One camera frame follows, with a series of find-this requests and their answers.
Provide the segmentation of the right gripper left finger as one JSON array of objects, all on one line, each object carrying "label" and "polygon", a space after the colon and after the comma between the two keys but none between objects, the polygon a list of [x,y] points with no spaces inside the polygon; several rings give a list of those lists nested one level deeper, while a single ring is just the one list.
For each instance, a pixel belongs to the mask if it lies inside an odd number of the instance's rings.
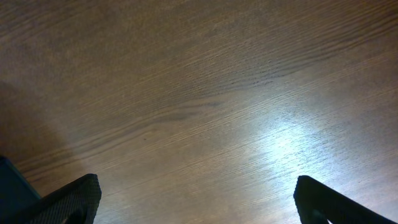
[{"label": "right gripper left finger", "polygon": [[6,224],[93,224],[101,200],[96,174],[86,174],[33,205],[3,218]]}]

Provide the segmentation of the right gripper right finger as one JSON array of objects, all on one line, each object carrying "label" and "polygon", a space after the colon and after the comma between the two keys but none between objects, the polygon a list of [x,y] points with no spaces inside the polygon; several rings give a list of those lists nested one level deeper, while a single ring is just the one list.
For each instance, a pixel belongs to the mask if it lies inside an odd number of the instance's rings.
[{"label": "right gripper right finger", "polygon": [[307,175],[298,177],[294,200],[302,224],[397,224]]}]

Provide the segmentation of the black storage box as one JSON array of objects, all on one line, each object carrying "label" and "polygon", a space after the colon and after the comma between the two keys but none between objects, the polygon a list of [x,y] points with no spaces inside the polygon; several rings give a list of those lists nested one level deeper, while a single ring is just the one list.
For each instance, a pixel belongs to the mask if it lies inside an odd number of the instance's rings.
[{"label": "black storage box", "polygon": [[0,178],[1,218],[11,216],[41,199],[10,160],[3,156]]}]

